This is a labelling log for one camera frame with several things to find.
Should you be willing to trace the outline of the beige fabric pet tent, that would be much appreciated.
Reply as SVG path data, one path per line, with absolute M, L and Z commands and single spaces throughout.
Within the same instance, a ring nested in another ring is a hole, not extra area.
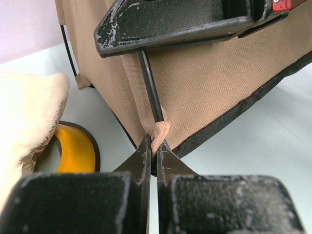
M 132 143 L 167 140 L 179 157 L 217 134 L 312 61 L 312 3 L 295 0 L 288 16 L 245 38 L 149 52 L 164 122 L 156 124 L 135 54 L 101 58 L 93 32 L 111 0 L 58 0 L 78 65 L 78 88 L 93 85 Z

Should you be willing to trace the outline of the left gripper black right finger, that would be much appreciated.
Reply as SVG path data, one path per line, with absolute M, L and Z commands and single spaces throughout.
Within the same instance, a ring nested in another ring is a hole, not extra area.
M 263 175 L 198 175 L 167 142 L 156 153 L 161 234 L 303 234 L 283 183 Z

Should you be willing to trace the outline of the black tent pole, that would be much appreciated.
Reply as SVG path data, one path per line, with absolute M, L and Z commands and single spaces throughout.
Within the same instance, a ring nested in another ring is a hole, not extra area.
M 161 109 L 158 93 L 156 90 L 156 85 L 153 77 L 153 72 L 150 66 L 148 54 L 146 51 L 138 51 L 137 56 L 141 66 L 146 92 L 148 95 L 154 120 L 155 122 L 162 122 L 164 121 L 164 115 Z
M 69 38 L 69 32 L 67 30 L 66 25 L 60 25 L 61 35 L 63 38 L 63 43 L 65 45 L 65 50 L 67 53 L 67 57 L 71 66 L 72 73 L 74 77 L 78 75 L 78 65 L 74 56 L 74 51 L 71 46 L 70 38 Z

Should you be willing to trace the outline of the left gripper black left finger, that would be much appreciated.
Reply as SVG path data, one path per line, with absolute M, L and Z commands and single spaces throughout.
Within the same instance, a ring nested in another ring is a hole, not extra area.
M 151 139 L 110 173 L 34 173 L 13 187 L 3 234 L 146 234 Z

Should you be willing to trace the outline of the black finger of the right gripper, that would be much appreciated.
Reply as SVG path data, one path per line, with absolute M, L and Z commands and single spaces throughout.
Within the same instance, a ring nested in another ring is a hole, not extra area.
M 288 0 L 117 0 L 94 31 L 103 58 L 246 37 L 285 19 Z

